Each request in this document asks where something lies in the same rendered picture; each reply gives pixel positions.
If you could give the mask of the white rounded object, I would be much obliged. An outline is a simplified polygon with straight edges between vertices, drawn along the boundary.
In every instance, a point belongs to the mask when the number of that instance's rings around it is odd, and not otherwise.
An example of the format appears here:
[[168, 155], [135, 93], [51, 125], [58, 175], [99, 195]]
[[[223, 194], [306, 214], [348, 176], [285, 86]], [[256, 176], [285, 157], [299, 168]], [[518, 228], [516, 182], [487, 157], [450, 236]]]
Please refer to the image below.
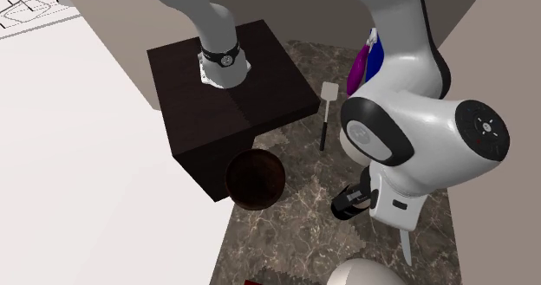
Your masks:
[[406, 285], [390, 268], [368, 259], [349, 259], [336, 267], [326, 285]]

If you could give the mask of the grey knife blade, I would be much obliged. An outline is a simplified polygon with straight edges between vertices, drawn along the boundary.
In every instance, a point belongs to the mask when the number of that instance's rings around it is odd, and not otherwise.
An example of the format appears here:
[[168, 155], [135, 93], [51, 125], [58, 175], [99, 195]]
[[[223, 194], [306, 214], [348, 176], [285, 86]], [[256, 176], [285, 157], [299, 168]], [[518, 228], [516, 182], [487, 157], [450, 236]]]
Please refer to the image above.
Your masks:
[[408, 266], [412, 265], [411, 244], [409, 232], [407, 230], [400, 230], [401, 247], [404, 259]]

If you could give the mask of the dark brown wooden bowl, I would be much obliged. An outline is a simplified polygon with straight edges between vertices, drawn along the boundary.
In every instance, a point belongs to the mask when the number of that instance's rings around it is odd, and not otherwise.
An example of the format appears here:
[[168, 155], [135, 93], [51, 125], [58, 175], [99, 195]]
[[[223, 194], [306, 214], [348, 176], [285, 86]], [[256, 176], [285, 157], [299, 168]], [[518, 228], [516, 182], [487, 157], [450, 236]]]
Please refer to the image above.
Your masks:
[[225, 172], [225, 188], [231, 200], [248, 211], [271, 207], [282, 196], [285, 182], [283, 163], [264, 149], [242, 151]]

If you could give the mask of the purple bottle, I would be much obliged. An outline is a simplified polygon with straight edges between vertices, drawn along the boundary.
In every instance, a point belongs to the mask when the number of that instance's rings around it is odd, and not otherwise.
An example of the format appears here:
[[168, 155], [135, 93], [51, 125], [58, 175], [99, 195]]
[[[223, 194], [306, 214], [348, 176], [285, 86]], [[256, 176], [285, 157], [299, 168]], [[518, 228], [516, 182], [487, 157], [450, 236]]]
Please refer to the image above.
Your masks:
[[355, 58], [347, 78], [347, 96], [351, 96], [361, 86], [369, 51], [370, 46], [365, 44]]

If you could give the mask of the dark brown robot stand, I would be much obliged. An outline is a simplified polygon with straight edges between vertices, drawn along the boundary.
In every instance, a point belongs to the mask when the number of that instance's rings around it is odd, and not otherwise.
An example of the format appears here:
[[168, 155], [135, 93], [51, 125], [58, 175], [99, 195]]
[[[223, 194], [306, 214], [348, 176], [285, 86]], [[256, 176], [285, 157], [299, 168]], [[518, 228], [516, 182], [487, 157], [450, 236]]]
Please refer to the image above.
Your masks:
[[228, 198], [225, 170], [263, 133], [317, 113], [320, 99], [263, 20], [238, 25], [251, 69], [236, 87], [200, 79], [197, 37], [147, 57], [174, 159], [215, 202]]

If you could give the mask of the blue spray bottle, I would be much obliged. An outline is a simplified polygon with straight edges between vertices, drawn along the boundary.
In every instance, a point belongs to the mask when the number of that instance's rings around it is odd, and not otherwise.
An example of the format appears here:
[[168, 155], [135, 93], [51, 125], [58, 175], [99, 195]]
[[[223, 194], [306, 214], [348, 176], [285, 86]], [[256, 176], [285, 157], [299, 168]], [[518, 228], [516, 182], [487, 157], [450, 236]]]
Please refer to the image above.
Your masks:
[[370, 30], [367, 44], [369, 45], [366, 63], [365, 82], [370, 81], [380, 70], [384, 59], [384, 51], [376, 28]]

